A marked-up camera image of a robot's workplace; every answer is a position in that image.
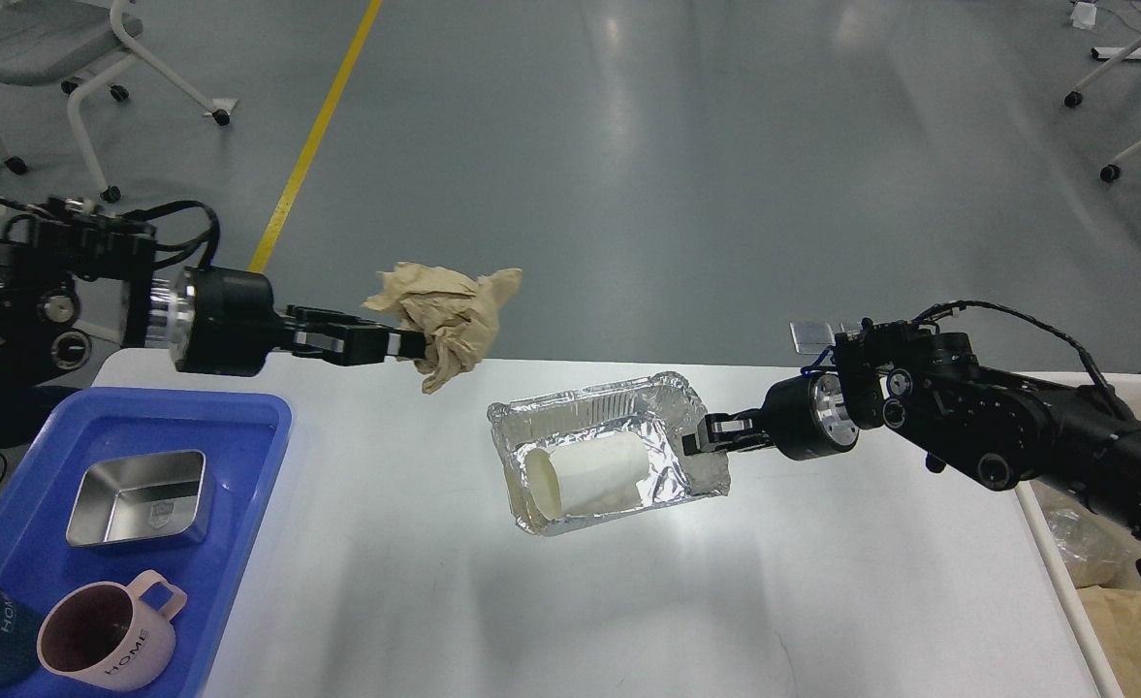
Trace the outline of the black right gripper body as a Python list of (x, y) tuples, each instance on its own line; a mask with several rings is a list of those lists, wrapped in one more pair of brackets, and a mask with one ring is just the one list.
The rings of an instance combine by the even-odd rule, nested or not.
[(826, 372), (771, 385), (762, 414), (762, 428), (772, 445), (799, 462), (853, 451), (861, 432), (845, 411), (840, 380)]

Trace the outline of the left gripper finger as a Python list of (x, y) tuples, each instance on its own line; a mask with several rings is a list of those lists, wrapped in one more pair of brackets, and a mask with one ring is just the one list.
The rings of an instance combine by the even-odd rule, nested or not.
[(428, 341), (423, 333), (398, 330), (335, 310), (288, 305), (288, 354), (338, 366), (381, 364), (388, 358), (423, 362)]

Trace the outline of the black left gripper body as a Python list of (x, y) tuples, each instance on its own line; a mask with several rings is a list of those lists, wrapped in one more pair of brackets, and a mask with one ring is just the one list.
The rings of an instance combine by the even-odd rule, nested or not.
[(294, 336), (273, 305), (262, 274), (183, 267), (149, 292), (148, 346), (167, 349), (186, 374), (251, 378)]

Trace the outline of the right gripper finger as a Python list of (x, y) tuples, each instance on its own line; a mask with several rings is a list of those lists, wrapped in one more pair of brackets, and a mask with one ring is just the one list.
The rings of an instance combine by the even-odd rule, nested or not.
[(707, 414), (681, 437), (686, 456), (734, 454), (772, 447), (772, 437), (762, 427), (762, 412), (747, 408), (738, 414)]

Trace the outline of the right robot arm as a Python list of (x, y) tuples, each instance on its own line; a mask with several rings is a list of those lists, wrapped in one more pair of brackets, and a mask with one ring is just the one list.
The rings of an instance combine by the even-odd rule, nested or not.
[(1010, 306), (986, 303), (1070, 344), (1089, 381), (1065, 385), (984, 366), (965, 333), (939, 326), (969, 308), (950, 301), (911, 320), (793, 331), (814, 362), (770, 385), (756, 408), (704, 416), (682, 435), (683, 453), (776, 448), (812, 460), (845, 454), (861, 431), (887, 428), (925, 452), (930, 472), (952, 468), (992, 492), (1044, 482), (1141, 542), (1141, 420), (1128, 403), (1084, 344)]

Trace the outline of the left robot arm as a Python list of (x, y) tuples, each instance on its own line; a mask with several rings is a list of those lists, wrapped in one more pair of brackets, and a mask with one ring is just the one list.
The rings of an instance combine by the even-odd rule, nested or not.
[(0, 196), (0, 448), (34, 440), (86, 366), (79, 281), (122, 284), (122, 348), (164, 346), (185, 374), (251, 378), (283, 352), (338, 366), (420, 362), (427, 338), (347, 313), (274, 306), (262, 274), (215, 265), (211, 206), (175, 200), (123, 213), (91, 200)]

